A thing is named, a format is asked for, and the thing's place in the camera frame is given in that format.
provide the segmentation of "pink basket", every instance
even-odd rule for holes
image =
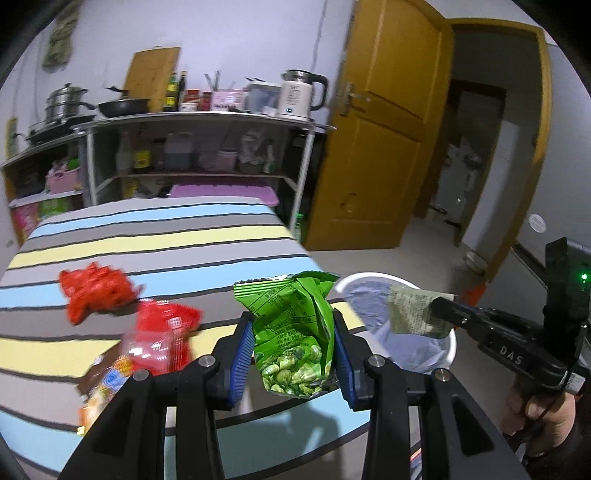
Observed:
[[[47,174],[49,193],[64,193],[79,189],[79,170],[80,168],[74,170],[58,170],[52,174]]]

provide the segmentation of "frying pan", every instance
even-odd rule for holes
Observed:
[[[107,90],[121,93],[119,100],[111,100],[110,102],[99,103],[100,112],[107,118],[114,116],[126,115],[140,115],[142,113],[149,113],[147,98],[127,98],[128,90],[122,90],[116,86],[110,86]]]

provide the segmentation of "stainless steel pot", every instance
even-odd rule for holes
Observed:
[[[82,102],[82,95],[86,92],[88,92],[87,89],[73,87],[70,83],[54,90],[46,100],[45,123],[49,125],[78,115],[80,105],[94,110],[96,108],[94,105]]]

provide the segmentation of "plastic bag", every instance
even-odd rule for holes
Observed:
[[[144,332],[172,334],[170,371],[176,372],[193,359],[188,337],[198,327],[201,316],[200,310],[185,305],[146,299],[139,303],[135,328]]]
[[[327,390],[335,324],[325,300],[338,277],[302,272],[234,285],[234,296],[256,317],[255,362],[269,391],[311,397]]]
[[[170,372],[171,332],[144,332],[134,330],[123,335],[121,352],[132,363],[132,371],[146,369],[152,375]]]
[[[60,287],[70,298],[68,318],[78,325],[90,312],[116,310],[134,301],[144,289],[135,287],[121,270],[92,262],[83,270],[62,270]]]
[[[388,351],[393,362],[404,370],[430,373],[446,358],[449,340],[393,333],[388,303],[391,288],[391,283],[366,280],[345,287],[343,298]]]

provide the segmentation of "plastic container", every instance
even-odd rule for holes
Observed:
[[[418,288],[393,275],[362,272],[343,278],[335,285],[335,290],[351,305],[400,368],[419,373],[430,373],[435,368],[449,368],[457,349],[453,329],[444,339],[391,332],[388,294],[392,285]]]
[[[129,132],[127,130],[121,133],[121,140],[119,142],[119,148],[115,154],[115,165],[117,173],[125,174],[129,173],[133,168],[133,157],[134,152],[131,147],[131,139],[129,138]]]
[[[179,132],[168,134],[164,142],[164,169],[185,171],[191,169],[193,157],[193,134]]]
[[[203,151],[199,154],[199,166],[207,171],[231,172],[236,168],[236,150]]]
[[[258,198],[268,207],[279,205],[279,198],[269,185],[237,183],[174,185],[170,198],[181,197],[250,197]]]
[[[48,173],[47,184],[49,185],[49,193],[64,193],[76,190],[80,186],[79,171],[80,167],[74,170],[61,169],[53,173]]]
[[[251,82],[246,87],[244,110],[250,113],[262,113],[265,107],[277,108],[281,85],[268,82]]]

